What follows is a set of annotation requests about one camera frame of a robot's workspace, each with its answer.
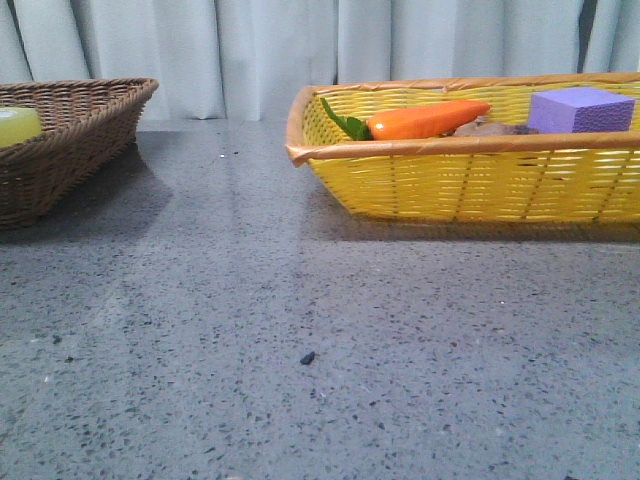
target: woven pattern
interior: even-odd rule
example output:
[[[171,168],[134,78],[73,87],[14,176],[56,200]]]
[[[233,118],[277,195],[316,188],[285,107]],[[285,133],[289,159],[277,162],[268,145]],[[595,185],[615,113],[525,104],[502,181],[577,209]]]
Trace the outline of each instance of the woven pattern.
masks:
[[[27,226],[135,140],[154,79],[0,85],[1,106],[38,110],[43,133],[0,148],[0,229]]]
[[[577,142],[572,148],[557,148],[558,141],[566,144],[567,135],[527,136],[538,137],[535,148],[515,143],[511,148],[510,142],[528,141],[515,137],[488,140],[491,148],[456,138],[368,142],[370,145],[358,147],[354,144],[367,142],[348,142],[319,101],[319,97],[327,98],[339,115],[366,118],[383,109],[477,99],[492,105],[488,120],[518,124],[526,123],[531,94],[536,91],[591,85],[639,99],[640,74],[636,77],[629,81],[626,75],[624,81],[617,81],[616,74],[603,74],[595,81],[574,75],[566,81],[562,76],[548,76],[537,77],[539,84],[522,85],[471,81],[470,86],[454,90],[446,85],[405,88],[398,82],[388,88],[384,83],[342,90],[317,88],[308,96],[301,115],[300,129],[308,151],[300,152],[331,193],[355,214],[407,221],[638,222],[637,132],[586,134],[578,138],[591,145]],[[637,102],[632,131],[640,130],[639,109]],[[595,148],[599,143],[607,148]]]

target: purple sponge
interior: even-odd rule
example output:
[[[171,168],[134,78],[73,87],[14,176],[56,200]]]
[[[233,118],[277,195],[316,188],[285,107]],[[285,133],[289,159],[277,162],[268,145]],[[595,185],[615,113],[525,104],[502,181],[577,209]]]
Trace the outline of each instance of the purple sponge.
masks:
[[[537,92],[527,125],[540,133],[626,131],[634,104],[631,97],[593,87]]]

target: carrot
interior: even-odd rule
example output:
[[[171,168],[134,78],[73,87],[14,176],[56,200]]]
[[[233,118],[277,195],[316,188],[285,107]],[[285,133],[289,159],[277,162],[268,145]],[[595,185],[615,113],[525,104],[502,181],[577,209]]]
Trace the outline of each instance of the carrot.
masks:
[[[333,113],[322,98],[327,114],[354,140],[401,140],[427,138],[451,131],[489,111],[479,100],[450,100],[423,107],[383,110],[366,121]]]

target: white curtain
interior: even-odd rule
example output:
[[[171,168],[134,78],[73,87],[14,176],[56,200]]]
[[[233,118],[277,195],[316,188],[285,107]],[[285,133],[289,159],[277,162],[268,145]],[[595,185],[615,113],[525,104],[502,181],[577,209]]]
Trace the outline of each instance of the white curtain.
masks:
[[[636,71],[640,0],[0,0],[0,82],[148,76],[145,119],[283,118],[306,84]]]

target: gray countertop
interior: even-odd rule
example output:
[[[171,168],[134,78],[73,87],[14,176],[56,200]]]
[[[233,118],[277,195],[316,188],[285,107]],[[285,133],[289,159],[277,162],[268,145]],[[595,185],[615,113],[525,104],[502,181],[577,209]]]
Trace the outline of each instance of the gray countertop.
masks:
[[[0,478],[640,478],[638,228],[355,218],[283,138],[145,124],[0,232]]]

